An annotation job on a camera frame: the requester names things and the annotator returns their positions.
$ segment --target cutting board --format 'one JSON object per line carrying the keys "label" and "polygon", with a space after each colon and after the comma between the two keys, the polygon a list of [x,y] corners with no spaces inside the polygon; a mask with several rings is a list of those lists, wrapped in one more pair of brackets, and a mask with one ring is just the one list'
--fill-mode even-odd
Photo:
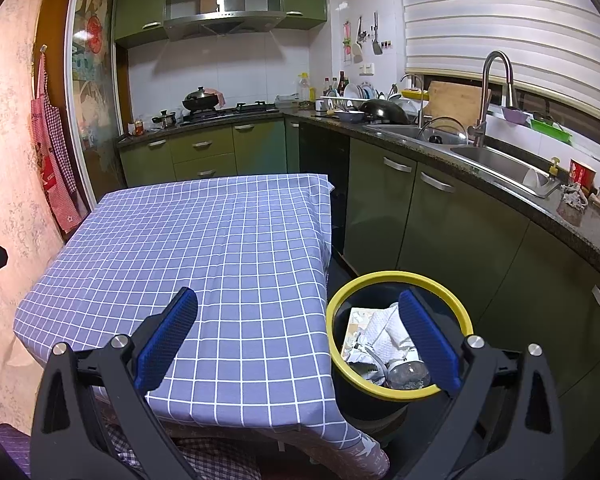
{"label": "cutting board", "polygon": [[436,117],[452,117],[467,129],[475,126],[480,115],[482,88],[432,81],[429,85],[429,105],[424,114]]}

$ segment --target trash can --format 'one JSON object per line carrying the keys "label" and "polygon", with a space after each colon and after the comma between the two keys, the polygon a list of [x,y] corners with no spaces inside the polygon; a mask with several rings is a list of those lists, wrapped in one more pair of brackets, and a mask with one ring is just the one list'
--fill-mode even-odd
{"label": "trash can", "polygon": [[400,427],[410,402],[430,397],[440,389],[435,384],[420,390],[377,386],[353,371],[340,351],[353,307],[388,308],[410,287],[421,293],[430,316],[459,352],[462,340],[473,333],[469,315],[451,291],[425,276],[399,270],[360,276],[344,285],[327,306],[327,334],[334,365],[331,375],[338,407],[353,426],[381,441]]}

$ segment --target tablecloth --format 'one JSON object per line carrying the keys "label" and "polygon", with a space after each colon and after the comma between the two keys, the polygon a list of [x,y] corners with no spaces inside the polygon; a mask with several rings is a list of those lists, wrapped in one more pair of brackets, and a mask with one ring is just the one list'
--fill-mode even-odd
{"label": "tablecloth", "polygon": [[381,478],[386,456],[344,420],[331,381],[331,188],[300,174],[111,193],[20,303],[14,331],[46,362],[61,340],[80,350],[132,333],[188,286],[198,319],[147,395],[158,417],[257,430],[343,478]]}

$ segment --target yellow trash can rim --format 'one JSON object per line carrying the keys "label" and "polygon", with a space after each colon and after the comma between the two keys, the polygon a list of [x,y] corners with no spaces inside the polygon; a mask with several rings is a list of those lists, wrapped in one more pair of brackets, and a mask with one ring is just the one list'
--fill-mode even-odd
{"label": "yellow trash can rim", "polygon": [[398,283],[409,283],[410,285],[420,286],[429,292],[437,295],[442,299],[447,306],[453,311],[458,323],[460,324],[460,330],[466,337],[474,332],[474,327],[469,319],[469,314],[460,303],[460,300],[456,298],[448,288],[440,285],[438,282],[434,282],[430,278],[421,276],[419,274],[413,274],[412,272],[403,272],[401,270],[384,270],[382,272],[373,272],[360,276],[352,282],[347,283],[343,286],[336,295],[331,298],[327,306],[327,336],[329,338],[329,352],[331,354],[331,361],[338,367],[338,370],[344,377],[352,383],[357,389],[381,400],[393,400],[395,402],[408,402],[410,400],[424,399],[425,397],[432,396],[440,391],[435,384],[427,386],[421,390],[391,390],[390,388],[384,388],[382,386],[376,386],[375,384],[363,379],[359,376],[349,365],[346,364],[338,348],[336,342],[333,339],[333,320],[336,317],[340,307],[345,300],[352,294],[359,291],[361,288],[375,283],[387,283],[387,282],[398,282]]}

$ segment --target gas stove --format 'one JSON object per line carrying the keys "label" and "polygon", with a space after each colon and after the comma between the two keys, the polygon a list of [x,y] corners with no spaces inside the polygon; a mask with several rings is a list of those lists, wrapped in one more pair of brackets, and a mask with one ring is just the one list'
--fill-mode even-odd
{"label": "gas stove", "polygon": [[256,101],[253,104],[238,103],[235,108],[228,108],[226,110],[200,110],[199,112],[191,112],[184,116],[184,124],[198,124],[205,121],[211,121],[214,119],[221,119],[231,116],[245,116],[253,114],[267,114],[275,113],[278,109],[275,105],[267,104],[264,101]]}

